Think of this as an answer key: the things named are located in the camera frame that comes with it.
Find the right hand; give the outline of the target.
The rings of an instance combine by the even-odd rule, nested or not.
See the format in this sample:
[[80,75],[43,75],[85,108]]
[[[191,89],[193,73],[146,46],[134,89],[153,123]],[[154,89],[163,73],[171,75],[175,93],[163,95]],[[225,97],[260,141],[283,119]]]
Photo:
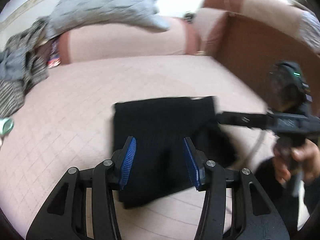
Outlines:
[[[273,147],[275,178],[280,184],[284,184],[291,179],[291,172],[285,159],[281,156],[280,144],[277,142]],[[303,180],[306,184],[312,184],[319,177],[319,148],[310,140],[306,140],[302,146],[291,148],[291,157],[302,164]]]

